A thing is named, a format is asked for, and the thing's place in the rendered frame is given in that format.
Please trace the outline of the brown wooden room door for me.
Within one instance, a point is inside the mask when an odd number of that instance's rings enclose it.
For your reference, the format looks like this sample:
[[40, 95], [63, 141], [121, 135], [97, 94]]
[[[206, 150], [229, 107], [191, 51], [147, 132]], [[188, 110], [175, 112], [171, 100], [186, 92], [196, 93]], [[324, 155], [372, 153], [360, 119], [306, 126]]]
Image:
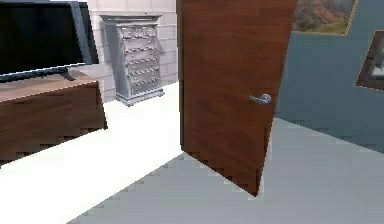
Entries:
[[176, 5], [181, 149], [256, 196], [297, 0]]

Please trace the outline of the grey chest of drawers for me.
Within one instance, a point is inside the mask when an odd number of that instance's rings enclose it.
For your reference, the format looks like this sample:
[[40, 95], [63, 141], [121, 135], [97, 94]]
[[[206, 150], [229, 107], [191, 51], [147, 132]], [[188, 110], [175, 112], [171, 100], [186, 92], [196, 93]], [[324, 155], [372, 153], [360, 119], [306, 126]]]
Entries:
[[116, 99], [126, 106], [161, 97], [159, 14], [101, 15]]

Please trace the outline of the brown wooden television cabinet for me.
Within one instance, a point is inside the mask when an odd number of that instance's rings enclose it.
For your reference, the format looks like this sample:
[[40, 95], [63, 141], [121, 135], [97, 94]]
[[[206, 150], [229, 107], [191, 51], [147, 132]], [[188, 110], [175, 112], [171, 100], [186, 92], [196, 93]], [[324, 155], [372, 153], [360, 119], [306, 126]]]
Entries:
[[0, 166], [107, 128], [99, 82], [80, 71], [0, 83]]

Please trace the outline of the black television set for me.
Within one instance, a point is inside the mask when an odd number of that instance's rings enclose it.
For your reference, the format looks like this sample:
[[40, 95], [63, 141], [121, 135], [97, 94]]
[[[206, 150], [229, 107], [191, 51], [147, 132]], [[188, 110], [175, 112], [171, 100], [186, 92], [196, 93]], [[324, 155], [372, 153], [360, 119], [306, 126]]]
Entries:
[[99, 62], [85, 0], [0, 0], [0, 83]]

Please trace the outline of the dark brown framed picture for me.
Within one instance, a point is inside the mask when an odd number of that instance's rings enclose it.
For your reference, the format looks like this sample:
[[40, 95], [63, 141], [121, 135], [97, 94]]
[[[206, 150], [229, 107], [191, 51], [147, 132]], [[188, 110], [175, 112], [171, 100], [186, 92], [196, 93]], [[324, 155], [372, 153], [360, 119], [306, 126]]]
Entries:
[[355, 85], [384, 91], [384, 30], [373, 33]]

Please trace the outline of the landscape picture in gold frame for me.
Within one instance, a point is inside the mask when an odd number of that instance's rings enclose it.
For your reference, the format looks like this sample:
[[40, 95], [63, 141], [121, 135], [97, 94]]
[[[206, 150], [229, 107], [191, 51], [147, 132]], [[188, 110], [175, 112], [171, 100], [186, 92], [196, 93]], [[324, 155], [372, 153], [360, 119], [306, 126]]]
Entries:
[[346, 36], [359, 0], [297, 0], [292, 31], [298, 34]]

